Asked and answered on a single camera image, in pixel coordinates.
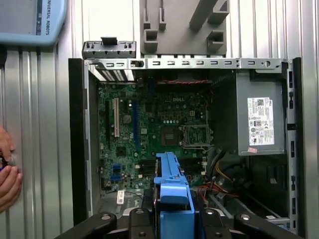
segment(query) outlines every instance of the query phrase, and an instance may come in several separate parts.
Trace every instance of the human hand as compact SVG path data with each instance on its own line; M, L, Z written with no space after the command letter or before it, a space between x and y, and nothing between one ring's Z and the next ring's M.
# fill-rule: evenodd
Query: human hand
M0 152L6 161L12 160L14 144L8 133L0 127ZM18 199L22 188L22 173L17 167L6 166L0 172L0 213L12 206Z
M13 150L15 147L10 135L0 126L0 152L7 162L12 160L11 151Z

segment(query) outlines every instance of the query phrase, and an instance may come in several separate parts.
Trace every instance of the white label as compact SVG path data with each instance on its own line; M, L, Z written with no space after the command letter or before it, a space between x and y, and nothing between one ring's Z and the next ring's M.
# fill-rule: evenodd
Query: white label
M124 204L125 191L118 191L117 204Z
M248 98L249 145L275 144L273 101L267 98Z
M276 219L274 216L266 216L267 219Z

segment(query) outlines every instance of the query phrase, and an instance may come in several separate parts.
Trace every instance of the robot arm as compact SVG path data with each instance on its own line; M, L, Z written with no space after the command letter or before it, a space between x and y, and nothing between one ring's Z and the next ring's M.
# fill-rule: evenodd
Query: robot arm
M113 214L99 213L71 228L56 239L155 239L150 215L147 209L133 209L126 227L118 228L117 219ZM195 235L197 239L302 239L250 213L236 215L232 220L232 229L223 224L217 210L203 209L198 216L200 220L195 225L198 227L198 230L195 230L197 231L197 235Z

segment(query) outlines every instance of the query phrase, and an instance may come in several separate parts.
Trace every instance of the motherboard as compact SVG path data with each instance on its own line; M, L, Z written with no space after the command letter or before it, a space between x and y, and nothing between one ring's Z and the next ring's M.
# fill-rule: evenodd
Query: motherboard
M211 148L207 88L183 91L100 84L101 189L146 189L153 183L156 154L173 152L190 186L201 185Z

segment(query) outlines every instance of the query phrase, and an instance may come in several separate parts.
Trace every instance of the blue plastic bracket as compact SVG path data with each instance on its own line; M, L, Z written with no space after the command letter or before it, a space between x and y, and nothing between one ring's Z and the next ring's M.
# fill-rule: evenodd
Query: blue plastic bracket
M193 239L195 210L187 179L172 152L158 153L156 157L160 158L161 165L161 176L154 178L154 183L160 185L159 207L185 205L185 210L160 211L160 238Z

